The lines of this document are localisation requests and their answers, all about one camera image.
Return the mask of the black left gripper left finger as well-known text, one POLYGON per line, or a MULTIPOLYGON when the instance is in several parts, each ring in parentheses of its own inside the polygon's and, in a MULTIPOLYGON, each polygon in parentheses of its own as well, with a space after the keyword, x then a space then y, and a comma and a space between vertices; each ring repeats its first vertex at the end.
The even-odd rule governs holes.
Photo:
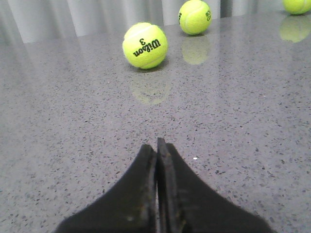
POLYGON ((142 145, 121 179, 90 206, 65 219, 56 232, 156 232, 156 162, 152 147, 142 145))

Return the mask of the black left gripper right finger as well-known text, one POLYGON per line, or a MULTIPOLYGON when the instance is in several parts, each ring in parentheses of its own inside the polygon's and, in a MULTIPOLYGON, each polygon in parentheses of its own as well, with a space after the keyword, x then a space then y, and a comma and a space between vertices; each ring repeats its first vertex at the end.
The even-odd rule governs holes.
POLYGON ((162 233, 272 233, 261 217, 229 202, 204 183, 177 149, 157 140, 162 233))

